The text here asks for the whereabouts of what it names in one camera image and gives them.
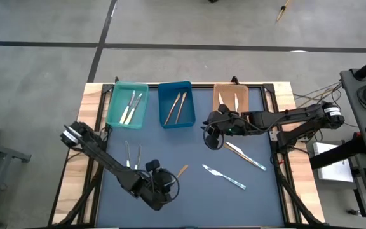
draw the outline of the gray concrete floor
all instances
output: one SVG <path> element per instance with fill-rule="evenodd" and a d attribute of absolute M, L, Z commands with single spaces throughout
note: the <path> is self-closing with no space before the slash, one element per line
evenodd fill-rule
<path fill-rule="evenodd" d="M 366 48 L 366 0 L 292 1 L 119 0 L 107 43 Z M 0 0 L 0 41 L 98 42 L 110 0 Z M 0 198 L 8 228 L 45 226 L 65 160 L 59 134 L 77 117 L 95 48 L 0 46 L 0 143 L 30 153 L 15 163 Z M 95 82 L 290 81 L 305 94 L 339 79 L 339 72 L 366 63 L 366 53 L 292 53 L 199 50 L 104 49 Z M 348 123 L 355 119 L 345 95 Z M 357 131 L 323 131 L 325 140 L 348 140 Z M 344 199 L 334 201 L 338 192 Z M 348 216 L 352 190 L 319 186 L 326 221 L 366 228 Z"/>

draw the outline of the white paper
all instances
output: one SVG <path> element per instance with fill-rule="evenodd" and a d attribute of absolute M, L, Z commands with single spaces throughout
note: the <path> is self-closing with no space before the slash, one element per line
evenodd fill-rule
<path fill-rule="evenodd" d="M 315 155 L 319 155 L 320 153 L 324 153 L 336 147 L 336 145 L 332 144 L 319 142 L 313 143 Z M 318 178 L 330 181 L 354 182 L 353 176 L 351 175 L 351 169 L 349 167 L 348 159 L 318 169 Z"/>

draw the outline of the dark blue mat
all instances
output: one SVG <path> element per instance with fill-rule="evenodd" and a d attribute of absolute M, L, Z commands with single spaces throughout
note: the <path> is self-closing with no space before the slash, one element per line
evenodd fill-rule
<path fill-rule="evenodd" d="M 213 90 L 193 89 L 193 98 L 197 119 L 193 127 L 163 129 L 159 124 L 158 92 L 150 90 L 143 129 L 115 128 L 109 139 L 108 153 L 122 164 L 126 162 L 127 140 L 132 165 L 136 163 L 139 144 L 142 145 L 140 169 L 145 169 L 146 162 L 158 159 L 162 167 L 177 175 L 188 165 L 179 179 L 179 196 L 162 210 L 154 211 L 143 200 L 131 197 L 105 170 L 97 227 L 283 226 L 267 134 L 226 138 L 266 166 L 265 172 L 226 148 L 212 151 L 204 145 L 200 126 L 212 110 Z M 259 89 L 250 89 L 249 98 L 250 110 L 263 110 Z M 237 180 L 247 189 L 213 176 L 201 164 Z"/>

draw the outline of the wooden table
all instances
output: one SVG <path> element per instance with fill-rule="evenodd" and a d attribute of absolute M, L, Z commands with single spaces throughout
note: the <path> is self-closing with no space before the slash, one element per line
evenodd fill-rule
<path fill-rule="evenodd" d="M 292 88 L 289 82 L 264 82 L 264 83 L 272 83 L 274 85 L 276 102 L 278 104 L 278 108 L 280 111 L 296 108 Z M 83 100 L 81 101 L 78 121 L 83 121 L 92 128 L 95 126 L 95 120 L 97 117 L 98 104 L 101 96 L 102 85 L 103 85 L 102 83 L 87 83 L 83 94 Z M 269 110 L 273 111 L 272 100 L 270 98 L 270 95 L 268 95 L 267 97 L 268 97 Z M 105 117 L 107 114 L 108 102 L 109 99 L 107 99 L 105 102 L 101 127 L 104 127 L 105 125 Z M 284 125 L 283 129 L 289 131 L 296 128 L 298 125 L 299 124 Z M 306 146 L 302 143 L 297 143 L 296 146 L 301 149 L 306 149 Z M 70 151 L 69 157 L 74 154 L 75 152 Z M 306 207 L 312 212 L 312 214 L 317 219 L 324 222 L 325 220 L 323 216 L 323 211 L 320 204 L 320 199 L 318 197 L 313 172 L 310 167 L 309 156 L 300 151 L 290 152 L 288 156 L 290 166 L 292 169 L 295 190 L 298 196 L 304 202 Z M 58 196 L 58 202 L 55 209 L 53 223 L 58 223 L 59 221 L 61 221 L 71 210 L 71 208 L 74 206 L 74 204 L 80 197 L 83 191 L 83 184 L 86 176 L 87 161 L 88 157 L 85 156 L 84 154 L 80 154 L 67 162 L 67 165 L 65 166 L 65 172 L 62 180 L 60 193 Z M 292 201 L 290 197 L 287 195 L 287 193 L 285 195 L 285 198 L 288 208 L 289 219 L 291 222 L 294 222 L 295 218 L 293 214 Z M 89 201 L 87 204 L 85 221 L 89 220 L 91 210 L 90 203 L 91 201 Z"/>

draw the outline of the utensil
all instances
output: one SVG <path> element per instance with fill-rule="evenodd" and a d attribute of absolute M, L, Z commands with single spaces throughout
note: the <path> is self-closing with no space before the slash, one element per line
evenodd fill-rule
<path fill-rule="evenodd" d="M 169 111 L 168 118 L 166 119 L 166 121 L 165 121 L 165 124 L 164 124 L 164 125 L 166 125 L 166 124 L 168 123 L 169 118 L 170 118 L 170 115 L 172 114 L 173 110 L 175 109 L 176 103 L 177 103 L 177 101 L 179 101 L 179 99 L 180 99 L 180 92 L 177 94 L 176 100 L 175 100 L 175 102 L 173 103 L 173 106 L 172 106 L 172 108 L 171 108 L 171 109 L 170 109 L 170 111 Z"/>
<path fill-rule="evenodd" d="M 243 184 L 241 184 L 241 183 L 239 183 L 239 182 L 235 181 L 234 179 L 231 179 L 231 178 L 227 177 L 226 175 L 223 175 L 222 173 L 220 173 L 220 172 L 218 172 L 218 171 L 216 171 L 216 170 L 214 170 L 214 169 L 210 168 L 210 167 L 209 167 L 209 166 L 207 166 L 207 165 L 204 165 L 204 164 L 203 164 L 203 167 L 204 167 L 206 170 L 208 170 L 209 172 L 211 172 L 213 175 L 215 175 L 215 176 L 222 176 L 222 177 L 226 178 L 227 180 L 229 180 L 230 182 L 232 182 L 233 184 L 235 184 L 236 186 L 238 186 L 238 187 L 242 188 L 243 190 L 245 190 L 245 188 L 247 188 L 245 185 L 243 185 Z"/>
<path fill-rule="evenodd" d="M 134 97 L 135 97 L 135 90 L 132 92 L 132 96 L 131 96 L 130 102 L 126 105 L 126 108 L 124 110 L 124 113 L 121 116 L 121 119 L 119 121 L 120 124 L 124 124 L 124 121 L 125 121 L 125 118 L 126 118 L 126 114 L 128 113 L 128 110 L 129 110 L 130 106 L 132 105 L 132 102 L 133 102 L 133 98 Z"/>
<path fill-rule="evenodd" d="M 252 165 L 262 169 L 263 171 L 266 171 L 266 167 L 261 165 L 260 163 L 256 162 L 255 160 L 251 159 L 249 156 L 246 156 L 244 152 L 234 144 L 231 144 L 229 142 L 224 143 L 224 147 L 231 150 L 232 152 L 236 153 L 238 156 L 242 157 L 242 159 L 246 160 L 247 162 L 251 163 Z"/>
<path fill-rule="evenodd" d="M 176 122 L 175 122 L 175 124 L 177 124 L 177 122 L 179 121 L 179 118 L 180 118 L 180 112 L 182 111 L 182 106 L 183 106 L 183 103 L 184 103 L 184 99 L 186 98 L 186 94 L 187 94 L 187 92 L 184 92 L 184 93 L 183 93 L 182 102 L 180 103 L 180 108 L 179 108 L 179 112 L 177 113 L 177 117 L 176 117 Z"/>
<path fill-rule="evenodd" d="M 188 165 L 185 165 L 183 166 L 183 168 L 180 170 L 179 174 L 177 174 L 177 177 L 176 178 L 179 178 L 180 175 L 183 174 L 183 172 L 188 168 L 189 166 Z"/>
<path fill-rule="evenodd" d="M 128 144 L 128 141 L 125 141 L 125 148 L 126 148 L 126 166 L 130 168 L 131 158 L 130 158 L 130 145 Z M 142 146 L 139 144 L 137 163 L 133 168 L 135 170 L 137 170 L 139 168 L 141 151 L 142 151 Z"/>
<path fill-rule="evenodd" d="M 220 104 L 224 104 L 224 101 L 222 100 L 221 93 L 219 92 L 219 102 Z"/>
<path fill-rule="evenodd" d="M 238 112 L 238 97 L 236 96 L 236 93 L 235 93 L 235 111 Z"/>
<path fill-rule="evenodd" d="M 131 122 L 131 119 L 132 119 L 132 116 L 133 116 L 133 113 L 135 112 L 135 109 L 137 108 L 138 106 L 138 103 L 140 101 L 140 98 L 142 97 L 142 93 L 138 95 L 138 98 L 137 100 L 135 101 L 135 103 L 133 104 L 133 107 L 131 109 L 131 112 L 130 114 L 128 115 L 128 118 L 126 119 L 125 123 L 124 124 L 129 124 Z"/>

